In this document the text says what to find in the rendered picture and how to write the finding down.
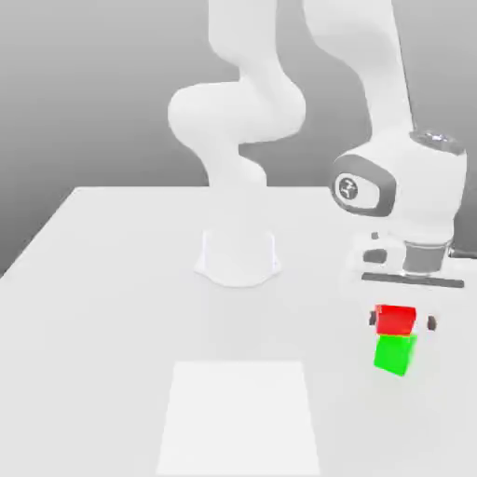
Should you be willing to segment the small green cube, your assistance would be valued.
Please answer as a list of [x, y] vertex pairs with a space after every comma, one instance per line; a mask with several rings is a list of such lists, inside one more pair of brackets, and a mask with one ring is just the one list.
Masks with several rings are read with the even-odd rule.
[[375, 348], [374, 366], [397, 376], [405, 376], [414, 356], [417, 336], [382, 334]]

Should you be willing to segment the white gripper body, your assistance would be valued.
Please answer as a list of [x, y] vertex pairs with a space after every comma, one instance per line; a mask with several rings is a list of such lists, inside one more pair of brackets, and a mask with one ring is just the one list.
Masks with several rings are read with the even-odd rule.
[[463, 279], [441, 276], [363, 272], [358, 280], [358, 296], [375, 301], [449, 298], [465, 291]]

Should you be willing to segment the small red cube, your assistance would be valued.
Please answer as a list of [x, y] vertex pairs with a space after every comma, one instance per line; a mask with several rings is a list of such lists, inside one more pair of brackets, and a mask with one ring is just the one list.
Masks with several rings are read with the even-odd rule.
[[375, 317], [375, 328], [378, 334], [407, 336], [413, 331], [416, 322], [416, 309], [414, 307], [376, 305]]

